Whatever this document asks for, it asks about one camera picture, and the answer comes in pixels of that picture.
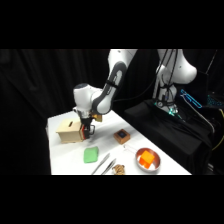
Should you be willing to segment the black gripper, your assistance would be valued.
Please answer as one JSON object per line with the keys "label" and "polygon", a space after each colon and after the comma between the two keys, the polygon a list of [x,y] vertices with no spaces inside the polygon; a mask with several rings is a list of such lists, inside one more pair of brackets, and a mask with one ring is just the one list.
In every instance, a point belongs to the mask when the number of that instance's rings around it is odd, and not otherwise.
{"label": "black gripper", "polygon": [[88,130],[90,135],[93,135],[95,133],[95,125],[91,125],[93,119],[94,119],[93,114],[89,114],[86,116],[80,115],[80,121],[81,124],[83,125],[82,127],[83,139],[88,139]]}

